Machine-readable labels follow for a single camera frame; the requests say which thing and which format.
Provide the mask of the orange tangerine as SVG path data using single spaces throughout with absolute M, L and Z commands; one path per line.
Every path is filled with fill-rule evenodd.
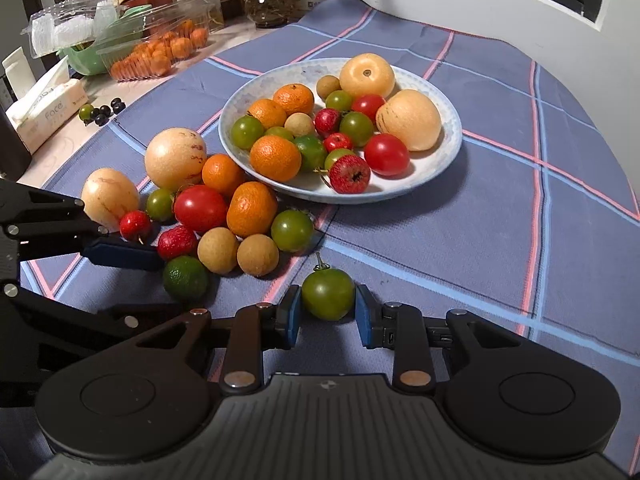
M 302 154 L 285 138 L 262 136 L 250 149 L 250 166 L 270 180 L 288 182 L 302 168 Z
M 303 84 L 286 84 L 273 93 L 272 100 L 279 104 L 288 116 L 295 113 L 309 115 L 314 109 L 314 94 Z
M 206 160 L 202 168 L 202 181 L 224 197 L 231 198 L 246 181 L 246 174 L 229 155 L 218 153 Z
M 245 182 L 233 193 L 227 212 L 228 229 L 245 238 L 265 234 L 278 212 L 278 202 L 271 188 L 262 182 Z
M 265 130 L 273 127 L 283 127 L 288 118 L 285 109 L 270 99 L 259 99 L 248 109 L 247 114 L 256 118 Z

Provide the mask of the clear plastic container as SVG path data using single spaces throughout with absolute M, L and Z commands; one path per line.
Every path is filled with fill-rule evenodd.
M 122 14 L 116 0 L 64 0 L 32 14 L 22 30 L 33 58 L 93 42 Z

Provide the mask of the white ceramic plate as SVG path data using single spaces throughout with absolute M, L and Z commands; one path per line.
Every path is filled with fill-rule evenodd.
M 365 204 L 407 194 L 433 180 L 457 157 L 462 144 L 458 112 L 448 98 L 423 77 L 392 67 L 378 76 L 378 64 L 354 58 L 319 58 L 280 66 L 250 80 L 228 99 L 219 119 L 220 142 L 228 155 L 248 174 L 275 190 L 302 200 L 325 204 Z M 314 94 L 314 109 L 295 113 L 283 127 L 265 130 L 247 109 L 259 99 L 272 100 L 286 84 L 303 84 Z M 329 170 L 344 155 L 364 159 L 363 149 L 378 131 L 376 112 L 400 90 L 428 96 L 439 111 L 442 128 L 427 151 L 409 152 L 407 170 L 398 177 L 382 177 L 371 170 L 368 187 L 360 194 L 340 194 L 331 188 Z M 262 136 L 280 136 L 302 154 L 302 168 L 288 182 L 258 174 L 250 166 L 250 149 Z

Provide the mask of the large beige melon fruit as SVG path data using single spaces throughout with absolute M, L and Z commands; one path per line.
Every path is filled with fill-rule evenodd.
M 409 152 L 430 150 L 437 142 L 442 118 L 433 101 L 416 90 L 400 90 L 376 112 L 378 131 L 401 140 Z

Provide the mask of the clear box of tangerines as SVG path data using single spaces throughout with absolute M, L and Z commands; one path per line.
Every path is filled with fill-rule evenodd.
M 160 78 L 208 44 L 205 0 L 182 0 L 134 12 L 107 27 L 96 54 L 116 81 Z

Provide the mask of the dark green lime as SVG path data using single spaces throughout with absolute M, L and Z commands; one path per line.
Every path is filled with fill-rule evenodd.
M 180 256 L 166 263 L 163 285 L 171 297 L 181 300 L 199 300 L 208 289 L 208 276 L 197 258 Z

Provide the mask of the brown longan fruit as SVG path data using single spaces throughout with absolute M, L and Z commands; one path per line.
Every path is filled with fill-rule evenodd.
M 198 260 L 213 274 L 229 274 L 238 264 L 239 241 L 227 228 L 207 231 L 198 241 Z
M 253 234 L 239 244 L 236 258 L 244 273 L 260 278 L 278 266 L 279 248 L 269 236 Z

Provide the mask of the green tomato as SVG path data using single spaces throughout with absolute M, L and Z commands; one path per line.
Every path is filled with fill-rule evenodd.
M 303 307 L 319 320 L 337 322 L 354 307 L 355 283 L 345 271 L 326 263 L 320 252 L 316 259 L 314 270 L 303 281 Z
M 281 252 L 302 252 L 313 236 L 314 222 L 306 212 L 287 209 L 273 219 L 271 238 Z

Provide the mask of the green bowl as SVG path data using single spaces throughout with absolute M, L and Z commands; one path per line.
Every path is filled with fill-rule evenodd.
M 144 14 L 152 9 L 150 4 L 127 9 L 120 18 L 102 30 L 95 40 L 78 46 L 58 50 L 58 57 L 66 56 L 70 68 L 82 76 L 105 74 L 105 55 L 118 60 L 132 52 L 134 44 L 142 39 Z

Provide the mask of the tissue pack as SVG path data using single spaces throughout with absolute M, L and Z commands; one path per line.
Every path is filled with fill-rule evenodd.
M 64 56 L 12 104 L 6 114 L 25 148 L 33 155 L 87 103 L 84 86 L 70 76 L 68 57 Z

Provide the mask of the red hawthorn berry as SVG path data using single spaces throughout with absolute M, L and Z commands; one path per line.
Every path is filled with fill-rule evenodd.
M 357 155 L 344 155 L 337 159 L 329 170 L 331 188 L 340 194 L 360 194 L 369 185 L 371 169 Z

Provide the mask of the dark grapes cluster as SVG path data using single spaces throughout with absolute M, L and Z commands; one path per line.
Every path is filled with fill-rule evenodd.
M 121 98 L 115 98 L 110 105 L 101 105 L 93 107 L 90 112 L 90 122 L 93 122 L 97 126 L 105 126 L 114 116 L 123 112 L 126 108 L 126 103 Z

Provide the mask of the blue plaid tablecloth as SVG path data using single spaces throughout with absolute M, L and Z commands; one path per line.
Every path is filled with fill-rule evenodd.
M 440 108 L 445 139 L 400 177 L 336 195 L 316 174 L 297 185 L 318 252 L 384 300 L 429 315 L 465 308 L 605 374 L 622 416 L 608 456 L 639 469 L 639 202 L 587 113 L 537 62 L 498 40 L 404 21 L 359 0 L 330 0 L 299 23 L 225 44 L 154 84 L 115 92 L 126 108 L 87 142 L 44 156 L 25 182 L 78 195 L 94 170 L 152 190 L 143 155 L 169 127 L 197 131 L 209 153 L 254 101 L 313 86 L 361 53 L 393 65 L 399 87 Z

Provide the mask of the red tomato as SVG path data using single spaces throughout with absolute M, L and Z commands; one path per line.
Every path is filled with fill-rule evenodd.
M 396 136 L 388 133 L 372 136 L 363 154 L 371 170 L 382 177 L 398 177 L 409 167 L 408 148 Z
M 174 203 L 174 215 L 186 228 L 204 234 L 226 223 L 227 201 L 219 192 L 204 184 L 182 191 Z

